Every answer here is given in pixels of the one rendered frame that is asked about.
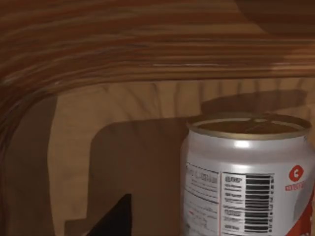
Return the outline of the wooden cupboard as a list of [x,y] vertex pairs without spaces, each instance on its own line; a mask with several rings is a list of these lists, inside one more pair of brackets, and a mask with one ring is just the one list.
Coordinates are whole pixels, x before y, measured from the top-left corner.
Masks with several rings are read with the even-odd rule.
[[181,236],[190,117],[313,125],[315,0],[0,0],[0,236]]

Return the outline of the red and white can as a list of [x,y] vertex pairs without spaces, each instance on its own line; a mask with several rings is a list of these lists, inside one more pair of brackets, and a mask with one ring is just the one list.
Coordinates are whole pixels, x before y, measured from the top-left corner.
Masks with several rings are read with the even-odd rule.
[[191,119],[181,149],[181,236],[312,236],[311,127],[278,114]]

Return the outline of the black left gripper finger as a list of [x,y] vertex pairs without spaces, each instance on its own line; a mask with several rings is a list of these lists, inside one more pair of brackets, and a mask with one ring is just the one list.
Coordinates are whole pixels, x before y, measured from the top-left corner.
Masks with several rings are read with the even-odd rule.
[[92,227],[88,236],[131,236],[131,194],[125,194]]

